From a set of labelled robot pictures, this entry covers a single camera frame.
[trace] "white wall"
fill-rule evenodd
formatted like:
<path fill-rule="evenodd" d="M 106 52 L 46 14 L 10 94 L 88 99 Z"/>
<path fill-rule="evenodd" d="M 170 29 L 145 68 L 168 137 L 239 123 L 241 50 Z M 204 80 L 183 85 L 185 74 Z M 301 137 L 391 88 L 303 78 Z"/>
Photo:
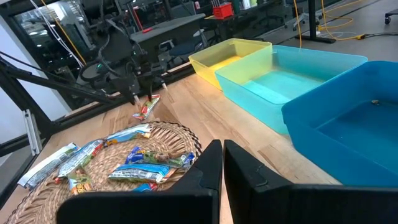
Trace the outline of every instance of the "white wall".
<path fill-rule="evenodd" d="M 18 58 L 23 62 L 38 67 L 32 56 L 21 44 L 19 39 L 1 16 L 0 38 L 1 51 Z M 5 56 L 2 57 L 20 69 L 32 72 L 37 76 L 47 78 L 42 72 L 38 72 L 33 68 L 29 68 L 28 66 L 15 62 Z M 58 119 L 71 111 L 57 91 L 25 81 L 20 82 L 51 120 Z M 11 140 L 12 138 L 16 138 L 21 134 L 25 134 L 26 131 L 24 120 L 22 119 L 22 112 L 2 89 L 0 89 L 0 102 L 0 143 L 2 143 Z"/>

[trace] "wooden countertop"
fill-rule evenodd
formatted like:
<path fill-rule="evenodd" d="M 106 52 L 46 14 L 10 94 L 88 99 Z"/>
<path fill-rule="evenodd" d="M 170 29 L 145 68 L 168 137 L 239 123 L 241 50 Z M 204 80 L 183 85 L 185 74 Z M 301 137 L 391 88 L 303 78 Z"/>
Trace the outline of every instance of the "wooden countertop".
<path fill-rule="evenodd" d="M 177 81 L 168 89 L 168 92 L 160 90 L 161 99 L 147 120 L 182 123 L 196 133 L 203 148 L 213 139 L 232 139 L 267 167 L 295 183 L 340 184 L 298 153 L 289 137 L 275 133 L 198 75 Z M 35 164 L 70 142 L 82 146 L 92 139 L 138 123 L 132 117 L 137 111 L 135 106 L 127 103 L 53 135 Z M 0 223 L 7 220 L 27 193 L 26 189 L 17 186 L 0 211 Z M 224 182 L 221 223 L 232 223 Z"/>

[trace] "light blue plastic bin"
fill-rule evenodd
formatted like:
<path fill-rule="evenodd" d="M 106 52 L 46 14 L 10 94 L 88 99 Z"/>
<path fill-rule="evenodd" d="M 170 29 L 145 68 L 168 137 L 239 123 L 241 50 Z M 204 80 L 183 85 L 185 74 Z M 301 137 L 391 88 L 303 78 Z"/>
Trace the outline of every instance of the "light blue plastic bin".
<path fill-rule="evenodd" d="M 296 150 L 345 185 L 398 187 L 397 71 L 368 62 L 288 102 Z"/>
<path fill-rule="evenodd" d="M 279 45 L 258 50 L 216 71 L 223 93 L 279 134 L 285 103 L 368 61 L 366 57 Z"/>

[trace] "wicker basket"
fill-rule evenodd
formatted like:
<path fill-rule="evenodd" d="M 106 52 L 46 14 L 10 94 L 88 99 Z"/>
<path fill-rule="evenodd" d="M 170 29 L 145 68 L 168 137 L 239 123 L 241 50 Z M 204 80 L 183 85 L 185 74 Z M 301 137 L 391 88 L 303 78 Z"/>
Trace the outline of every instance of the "wicker basket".
<path fill-rule="evenodd" d="M 139 138 L 128 142 L 122 142 L 102 149 L 98 155 L 85 167 L 91 177 L 93 187 L 97 191 L 128 191 L 136 188 L 139 184 L 108 180 L 108 175 L 117 164 L 123 164 L 126 156 L 134 146 L 151 151 L 168 152 L 194 152 L 197 156 L 201 154 L 201 144 L 193 132 L 185 126 L 177 123 L 153 121 L 151 136 L 149 139 Z M 40 185 L 29 193 L 18 205 L 8 218 L 6 223 L 55 223 L 58 207 L 71 197 L 68 189 L 68 180 L 57 185 L 53 178 L 57 170 L 47 177 Z M 158 186 L 158 190 L 171 187 L 183 175 L 177 170 L 164 184 Z"/>

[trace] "snack bar wrapper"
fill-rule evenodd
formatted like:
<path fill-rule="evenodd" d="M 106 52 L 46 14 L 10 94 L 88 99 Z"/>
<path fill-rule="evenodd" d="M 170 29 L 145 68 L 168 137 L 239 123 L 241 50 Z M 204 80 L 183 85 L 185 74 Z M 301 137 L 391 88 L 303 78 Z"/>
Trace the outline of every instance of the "snack bar wrapper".
<path fill-rule="evenodd" d="M 48 177 L 61 163 L 65 162 L 71 156 L 78 152 L 80 148 L 74 143 L 63 146 L 51 156 L 45 158 L 42 162 L 31 168 L 21 177 L 18 184 L 26 189 L 33 190 L 41 181 Z"/>
<path fill-rule="evenodd" d="M 128 180 L 131 182 L 164 182 L 164 178 L 169 178 L 175 169 L 169 166 L 155 164 L 131 164 L 121 165 L 116 168 L 108 178 L 111 180 Z"/>
<path fill-rule="evenodd" d="M 72 195 L 93 191 L 91 179 L 82 166 L 76 167 L 67 177 L 69 179 L 69 190 Z"/>
<path fill-rule="evenodd" d="M 125 164 L 159 164 L 174 168 L 189 168 L 195 155 L 192 152 L 155 152 L 135 146 L 127 156 Z"/>
<path fill-rule="evenodd" d="M 157 184 L 155 183 L 148 183 L 148 184 L 141 184 L 140 186 L 136 187 L 134 192 L 145 192 L 145 191 L 153 191 L 156 190 Z"/>
<path fill-rule="evenodd" d="M 94 140 L 83 146 L 74 156 L 69 158 L 60 168 L 55 183 L 59 184 L 62 178 L 65 178 L 70 172 L 78 166 L 84 167 L 91 161 L 97 153 L 103 148 L 104 141 L 102 139 Z"/>
<path fill-rule="evenodd" d="M 145 120 L 149 113 L 154 109 L 154 106 L 160 100 L 160 95 L 152 95 L 152 101 L 147 100 L 142 106 L 139 113 L 133 114 L 132 116 L 142 120 Z"/>
<path fill-rule="evenodd" d="M 127 128 L 123 131 L 114 133 L 106 138 L 105 146 L 110 146 L 118 142 L 124 142 L 133 140 L 138 137 L 149 138 L 150 136 L 150 125 L 149 124 L 139 124 L 137 126 Z"/>

